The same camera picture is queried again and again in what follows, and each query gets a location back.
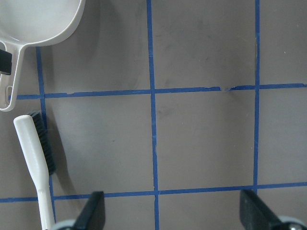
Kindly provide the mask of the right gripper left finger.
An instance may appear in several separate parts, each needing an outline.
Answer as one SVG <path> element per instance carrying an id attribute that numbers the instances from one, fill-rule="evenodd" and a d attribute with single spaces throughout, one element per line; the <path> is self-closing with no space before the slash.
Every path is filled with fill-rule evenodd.
<path id="1" fill-rule="evenodd" d="M 104 192 L 91 193 L 83 210 L 76 219 L 73 230 L 102 230 L 106 222 Z"/>

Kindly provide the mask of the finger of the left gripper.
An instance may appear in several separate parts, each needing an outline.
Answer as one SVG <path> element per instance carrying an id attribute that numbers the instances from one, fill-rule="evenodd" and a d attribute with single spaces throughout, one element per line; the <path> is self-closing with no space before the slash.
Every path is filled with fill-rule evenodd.
<path id="1" fill-rule="evenodd" d="M 0 73 L 4 75 L 12 73 L 12 54 L 5 50 L 0 50 Z"/>

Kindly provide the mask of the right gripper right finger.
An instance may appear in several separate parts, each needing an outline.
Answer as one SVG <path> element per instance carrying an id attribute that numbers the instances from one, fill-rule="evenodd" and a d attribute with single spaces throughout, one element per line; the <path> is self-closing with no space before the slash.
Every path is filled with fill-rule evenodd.
<path id="1" fill-rule="evenodd" d="M 282 230 L 283 223 L 253 190 L 241 190 L 239 218 L 245 230 Z"/>

